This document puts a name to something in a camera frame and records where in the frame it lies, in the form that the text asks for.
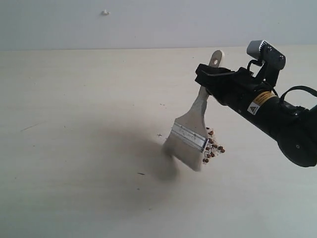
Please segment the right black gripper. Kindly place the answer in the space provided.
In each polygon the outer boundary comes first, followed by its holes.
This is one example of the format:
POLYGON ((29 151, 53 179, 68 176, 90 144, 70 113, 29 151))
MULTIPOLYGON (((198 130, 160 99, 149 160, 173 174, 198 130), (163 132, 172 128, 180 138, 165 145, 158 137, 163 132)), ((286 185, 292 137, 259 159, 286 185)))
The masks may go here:
POLYGON ((257 81, 252 73, 241 67, 233 71, 225 67, 199 64, 195 81, 224 106, 231 109, 260 108, 275 97, 269 85, 257 81))

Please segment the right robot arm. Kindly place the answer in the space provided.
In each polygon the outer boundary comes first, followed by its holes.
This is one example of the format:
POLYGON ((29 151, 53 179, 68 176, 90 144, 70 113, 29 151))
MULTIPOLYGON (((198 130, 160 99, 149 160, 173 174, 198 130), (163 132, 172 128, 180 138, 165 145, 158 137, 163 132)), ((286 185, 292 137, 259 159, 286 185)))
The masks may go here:
POLYGON ((317 109, 293 106, 246 68, 231 71, 200 64, 195 81, 221 105, 228 106, 274 139, 281 152, 300 167, 317 164, 317 109))

